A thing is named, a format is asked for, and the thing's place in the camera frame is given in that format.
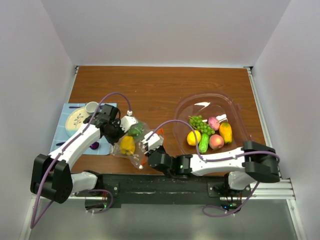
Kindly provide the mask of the orange fake fruit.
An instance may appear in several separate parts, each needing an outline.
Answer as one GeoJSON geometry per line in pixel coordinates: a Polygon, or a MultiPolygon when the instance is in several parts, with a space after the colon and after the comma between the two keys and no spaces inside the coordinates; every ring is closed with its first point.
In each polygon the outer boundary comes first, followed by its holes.
{"type": "Polygon", "coordinates": [[[223,122],[219,126],[219,134],[223,138],[225,144],[231,144],[233,141],[232,127],[228,122],[223,122]]]}

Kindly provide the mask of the yellow fake bell pepper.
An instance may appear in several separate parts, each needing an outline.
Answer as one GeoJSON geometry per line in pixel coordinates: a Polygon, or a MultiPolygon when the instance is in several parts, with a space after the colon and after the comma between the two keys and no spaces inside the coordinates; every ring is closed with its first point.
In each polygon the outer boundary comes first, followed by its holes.
{"type": "Polygon", "coordinates": [[[135,141],[132,136],[125,136],[120,142],[120,152],[123,155],[133,155],[135,152],[135,141]]]}

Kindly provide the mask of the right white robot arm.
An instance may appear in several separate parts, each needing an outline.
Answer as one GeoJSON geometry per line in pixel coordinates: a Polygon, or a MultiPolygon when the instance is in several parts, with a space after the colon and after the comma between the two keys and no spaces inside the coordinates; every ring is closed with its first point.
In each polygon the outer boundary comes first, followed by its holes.
{"type": "Polygon", "coordinates": [[[201,177],[207,174],[227,172],[223,192],[230,197],[253,182],[278,183],[280,157],[275,149],[246,141],[242,147],[213,154],[184,154],[176,157],[166,153],[163,146],[146,152],[148,165],[174,177],[201,177]]]}

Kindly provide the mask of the pink transparent plastic tub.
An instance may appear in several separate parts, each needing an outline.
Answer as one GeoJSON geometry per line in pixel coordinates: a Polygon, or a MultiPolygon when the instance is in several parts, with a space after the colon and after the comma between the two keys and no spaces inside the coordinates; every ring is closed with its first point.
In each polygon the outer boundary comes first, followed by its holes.
{"type": "Polygon", "coordinates": [[[188,123],[201,137],[201,154],[234,150],[252,140],[238,107],[222,93],[198,93],[186,97],[178,103],[174,119],[188,123]]]}

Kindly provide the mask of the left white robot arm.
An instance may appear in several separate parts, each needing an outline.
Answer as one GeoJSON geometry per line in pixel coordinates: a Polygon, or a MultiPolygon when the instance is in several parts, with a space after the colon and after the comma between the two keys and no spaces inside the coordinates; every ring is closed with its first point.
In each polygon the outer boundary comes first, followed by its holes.
{"type": "Polygon", "coordinates": [[[130,116],[117,119],[119,109],[106,104],[101,112],[87,118],[78,131],[58,149],[48,155],[39,154],[34,162],[30,191],[37,198],[44,197],[62,204],[71,194],[87,191],[99,196],[104,184],[99,175],[84,171],[72,174],[71,169],[83,153],[101,137],[114,145],[136,122],[130,116]]]}

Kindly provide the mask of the yellow fake lemon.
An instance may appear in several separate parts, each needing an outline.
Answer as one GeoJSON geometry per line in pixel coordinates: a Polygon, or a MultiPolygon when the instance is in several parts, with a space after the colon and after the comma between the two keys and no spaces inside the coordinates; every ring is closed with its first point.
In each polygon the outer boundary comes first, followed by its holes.
{"type": "Polygon", "coordinates": [[[198,143],[201,141],[201,138],[202,138],[201,132],[198,130],[195,130],[194,132],[190,131],[186,137],[186,141],[189,146],[196,146],[197,145],[196,141],[198,143]]]}

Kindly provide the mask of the clear zip top bag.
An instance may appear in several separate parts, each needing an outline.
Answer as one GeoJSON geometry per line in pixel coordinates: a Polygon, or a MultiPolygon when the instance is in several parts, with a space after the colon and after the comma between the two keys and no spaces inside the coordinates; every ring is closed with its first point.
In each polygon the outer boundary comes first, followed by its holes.
{"type": "Polygon", "coordinates": [[[138,121],[117,143],[110,147],[110,154],[114,157],[129,159],[137,169],[142,170],[147,163],[142,141],[145,135],[152,131],[145,122],[138,121]]]}

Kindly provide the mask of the light green fake gourd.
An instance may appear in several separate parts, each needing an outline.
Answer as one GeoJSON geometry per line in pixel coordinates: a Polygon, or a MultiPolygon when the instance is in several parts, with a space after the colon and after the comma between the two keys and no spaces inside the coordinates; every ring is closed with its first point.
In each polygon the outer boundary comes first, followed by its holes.
{"type": "Polygon", "coordinates": [[[198,150],[200,154],[205,154],[208,150],[210,136],[207,133],[201,134],[201,140],[198,144],[198,150]]]}

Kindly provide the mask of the pink fake peach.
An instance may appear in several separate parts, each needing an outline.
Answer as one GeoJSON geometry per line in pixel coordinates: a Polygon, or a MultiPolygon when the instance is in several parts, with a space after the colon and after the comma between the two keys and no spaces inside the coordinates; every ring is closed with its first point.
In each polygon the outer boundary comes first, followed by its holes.
{"type": "Polygon", "coordinates": [[[209,146],[212,150],[218,150],[222,148],[224,144],[224,139],[218,134],[213,134],[209,138],[209,146]]]}

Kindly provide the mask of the green fake grapes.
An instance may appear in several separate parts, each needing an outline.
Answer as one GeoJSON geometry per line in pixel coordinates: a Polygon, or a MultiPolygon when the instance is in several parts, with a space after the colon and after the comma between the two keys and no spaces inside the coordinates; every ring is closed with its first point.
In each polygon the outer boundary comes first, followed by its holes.
{"type": "Polygon", "coordinates": [[[203,121],[201,115],[189,116],[189,124],[202,134],[207,134],[208,136],[215,134],[215,130],[206,122],[203,121]]]}

